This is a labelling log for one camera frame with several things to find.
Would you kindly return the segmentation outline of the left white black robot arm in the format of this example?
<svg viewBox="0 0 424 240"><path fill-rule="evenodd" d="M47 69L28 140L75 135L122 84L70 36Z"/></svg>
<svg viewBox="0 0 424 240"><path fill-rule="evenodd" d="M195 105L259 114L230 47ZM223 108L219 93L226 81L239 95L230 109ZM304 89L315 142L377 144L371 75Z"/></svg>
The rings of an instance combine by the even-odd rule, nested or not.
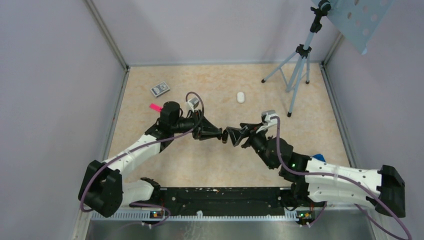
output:
<svg viewBox="0 0 424 240"><path fill-rule="evenodd" d="M103 217L112 216L120 207L143 201L154 207L160 202L157 184L142 178L124 183L124 179L149 158L163 152L174 139L191 134L195 140L222 138L223 129L204 116L204 110L189 110L182 115L180 105L166 102L156 122L130 147L104 161L94 160L86 168L78 193L80 209L95 211Z"/></svg>

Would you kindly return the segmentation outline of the white earbud charging case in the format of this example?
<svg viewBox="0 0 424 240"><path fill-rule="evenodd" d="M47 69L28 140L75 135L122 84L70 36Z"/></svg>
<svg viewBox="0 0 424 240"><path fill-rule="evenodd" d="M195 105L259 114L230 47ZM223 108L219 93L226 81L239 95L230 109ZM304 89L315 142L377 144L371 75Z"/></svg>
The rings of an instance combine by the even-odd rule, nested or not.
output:
<svg viewBox="0 0 424 240"><path fill-rule="evenodd" d="M244 92L238 92L237 94L236 94L236 101L239 103L239 104L243 104L245 101L246 101L246 97L245 97L245 93Z"/></svg>

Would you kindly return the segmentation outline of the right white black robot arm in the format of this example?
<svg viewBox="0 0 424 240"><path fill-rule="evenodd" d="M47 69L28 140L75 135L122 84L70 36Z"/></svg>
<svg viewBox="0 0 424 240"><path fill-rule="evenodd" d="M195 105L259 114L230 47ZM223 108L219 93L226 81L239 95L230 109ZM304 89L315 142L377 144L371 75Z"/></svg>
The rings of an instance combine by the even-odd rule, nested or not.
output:
<svg viewBox="0 0 424 240"><path fill-rule="evenodd" d="M262 123L241 123L227 127L222 142L233 146L245 143L271 170L279 168L279 176L292 183L294 202L299 206L314 203L349 203L373 208L386 216L406 216L405 181L395 167L359 169L338 166L314 156L294 152L284 139L267 136Z"/></svg>

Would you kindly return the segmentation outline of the black earbud case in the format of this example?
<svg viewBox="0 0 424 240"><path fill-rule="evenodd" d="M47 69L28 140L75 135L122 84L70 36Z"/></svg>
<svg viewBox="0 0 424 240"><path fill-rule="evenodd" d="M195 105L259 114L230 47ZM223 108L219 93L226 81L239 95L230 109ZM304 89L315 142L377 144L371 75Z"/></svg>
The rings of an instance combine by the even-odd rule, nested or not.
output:
<svg viewBox="0 0 424 240"><path fill-rule="evenodd" d="M226 144L228 142L228 137L229 137L228 131L226 129L223 130L222 135L221 135L221 142L223 144Z"/></svg>

